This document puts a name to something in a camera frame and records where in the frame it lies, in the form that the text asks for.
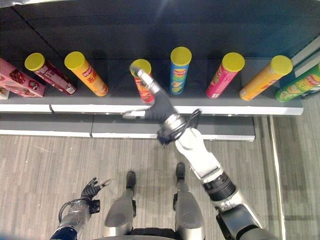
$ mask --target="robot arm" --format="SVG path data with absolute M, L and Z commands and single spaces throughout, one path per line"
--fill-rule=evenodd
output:
M 191 121 L 184 120 L 171 105 L 167 94 L 143 69 L 130 66 L 154 94 L 155 104 L 145 111 L 132 111 L 126 119 L 142 118 L 164 122 L 157 137 L 164 145 L 175 142 L 177 150 L 188 160 L 196 177 L 201 180 L 214 208 L 217 222 L 227 240 L 276 240 L 262 228 L 259 219 L 240 190 L 224 172 L 216 157 L 208 152 L 201 133 Z
M 77 240 L 82 234 L 85 224 L 92 214 L 100 211 L 100 200 L 93 200 L 98 192 L 108 186 L 111 180 L 104 181 L 95 186 L 98 182 L 93 178 L 82 190 L 81 197 L 66 202 L 59 212 L 59 226 L 55 230 L 50 240 Z M 62 218 L 62 213 L 66 206 L 70 205 L 68 213 Z

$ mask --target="shelf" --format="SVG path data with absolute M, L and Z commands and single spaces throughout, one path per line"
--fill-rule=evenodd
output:
M 19 114 L 0 116 L 0 135 L 155 139 L 161 125 L 125 120 L 120 115 Z M 255 139 L 252 117 L 201 116 L 197 128 L 205 140 Z
M 143 120 L 124 120 L 119 115 L 95 115 L 92 126 L 93 138 L 155 139 L 161 125 Z M 202 116 L 197 128 L 204 140 L 255 139 L 252 117 Z
M 109 87 L 109 93 L 97 97 L 82 82 L 77 81 L 77 92 L 66 96 L 47 85 L 43 98 L 22 98 L 14 94 L 0 101 L 0 112 L 50 112 L 83 114 L 121 114 L 130 110 L 141 110 L 148 106 L 139 97 L 133 77 L 129 72 L 132 59 L 89 60 L 100 77 Z M 150 59 L 152 75 L 169 92 L 170 60 Z M 215 74 L 221 59 L 193 59 L 191 61 L 184 92 L 169 93 L 170 100 L 180 114 L 191 114 L 201 109 L 204 115 L 301 115 L 302 102 L 299 98 L 283 103 L 275 99 L 277 86 L 269 87 L 251 101 L 239 97 L 241 87 L 252 79 L 269 59 L 246 59 L 244 69 L 235 77 L 218 99 L 206 96 L 206 88 Z M 65 70 L 63 60 L 52 60 L 70 79 L 76 77 Z M 293 73 L 287 78 L 294 78 Z
M 0 116 L 0 134 L 90 137 L 93 115 L 11 114 Z

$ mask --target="yellow lid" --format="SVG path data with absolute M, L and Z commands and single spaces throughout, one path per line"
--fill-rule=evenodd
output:
M 70 69 L 74 70 L 81 67 L 86 61 L 85 56 L 79 51 L 70 52 L 64 59 L 64 65 Z
M 137 59 L 137 60 L 133 61 L 133 63 L 131 63 L 131 65 L 133 65 L 139 69 L 143 69 L 147 74 L 151 73 L 151 64 L 150 64 L 150 62 L 148 62 L 145 59 Z M 130 72 L 131 72 L 132 76 L 134 76 L 136 78 L 138 77 L 135 75 L 135 73 L 133 71 L 130 70 Z
M 39 53 L 35 52 L 30 54 L 24 61 L 24 66 L 30 71 L 37 71 L 45 64 L 45 57 Z
M 293 69 L 291 60 L 283 55 L 277 55 L 271 60 L 271 68 L 276 74 L 287 75 Z
M 178 46 L 172 50 L 170 58 L 175 65 L 182 67 L 190 63 L 192 53 L 185 46 Z
M 237 52 L 229 52 L 222 59 L 223 67 L 232 73 L 239 72 L 245 66 L 244 57 Z

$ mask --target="orange chip can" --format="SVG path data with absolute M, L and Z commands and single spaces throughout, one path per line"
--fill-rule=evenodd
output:
M 98 97 L 103 97 L 108 93 L 107 85 L 81 52 L 69 53 L 64 59 L 64 65 Z
M 292 69 L 293 65 L 288 57 L 283 55 L 273 57 L 270 63 L 240 90 L 240 97 L 245 101 L 252 100 L 280 78 L 289 74 Z

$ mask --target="red chip can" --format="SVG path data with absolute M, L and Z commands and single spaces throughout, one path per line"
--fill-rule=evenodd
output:
M 24 66 L 65 95 L 73 95 L 77 90 L 75 85 L 60 70 L 45 60 L 41 53 L 30 54 L 25 59 Z
M 143 69 L 147 74 L 151 76 L 151 64 L 147 60 L 137 59 L 132 63 L 132 65 Z M 147 89 L 147 87 L 141 82 L 141 79 L 136 76 L 133 71 L 131 71 L 131 74 L 134 78 L 135 85 L 138 89 L 141 100 L 146 104 L 153 103 L 155 100 L 155 96 Z

